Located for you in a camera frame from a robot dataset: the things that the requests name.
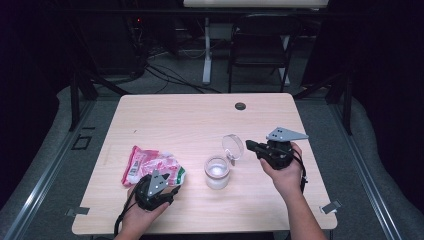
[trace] metal rail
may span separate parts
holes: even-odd
[[[341,119],[341,112],[337,105],[329,105],[333,117]],[[380,221],[381,227],[386,235],[387,239],[401,240],[402,236],[398,231],[389,210],[386,207],[383,197],[380,195],[377,186],[375,185],[374,179],[368,171],[368,167],[355,143],[353,136],[349,136],[343,127],[342,121],[336,121],[337,126],[344,136],[347,145],[353,155],[354,165],[356,167],[359,178],[364,186],[365,192],[374,208],[375,214]]]
[[[26,200],[24,206],[16,217],[15,221],[12,223],[9,231],[5,236],[5,240],[17,240],[22,239],[26,230],[28,229],[32,219],[37,213],[40,205],[42,204],[44,198],[46,197],[50,187],[53,185],[54,180],[56,179],[57,174],[59,173],[64,161],[66,160],[66,155],[72,143],[78,137],[78,132],[81,130],[82,125],[89,116],[91,110],[93,110],[95,105],[94,101],[88,101],[82,111],[81,111],[81,121],[76,126],[75,131],[68,132],[65,137],[62,145],[60,146],[56,157],[54,160],[46,167],[43,175],[38,180],[28,199]]]

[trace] person's left hand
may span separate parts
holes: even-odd
[[[130,196],[135,186],[128,189],[127,197]],[[131,202],[128,206],[131,206],[135,203],[135,197],[133,196]],[[124,216],[122,220],[122,228],[119,234],[115,239],[140,239],[140,237],[147,231],[152,222],[161,215],[166,208],[168,208],[169,203],[166,202],[155,210],[148,212],[144,209],[141,209],[137,204],[132,206]]]

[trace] pink snack bag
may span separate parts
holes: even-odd
[[[159,174],[169,173],[166,179],[169,186],[181,185],[184,182],[185,170],[171,153],[159,153],[156,150],[142,150],[134,146],[122,177],[122,184],[130,187],[137,184],[142,177],[152,174],[157,169]]]
[[[141,150],[139,147],[134,146],[128,160],[127,168],[125,169],[124,176],[122,177],[122,184],[125,187],[130,187],[133,184],[138,183],[144,176],[141,175],[140,167],[157,158],[159,151],[156,150]]]

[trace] wrist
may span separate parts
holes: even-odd
[[[279,192],[280,192],[281,197],[286,202],[286,204],[289,204],[291,202],[297,202],[297,201],[305,198],[302,194],[302,191],[298,187],[290,189],[290,190],[279,191]]]

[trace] glass jar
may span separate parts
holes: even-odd
[[[225,188],[230,179],[230,166],[228,160],[215,156],[205,163],[206,184],[212,189]]]

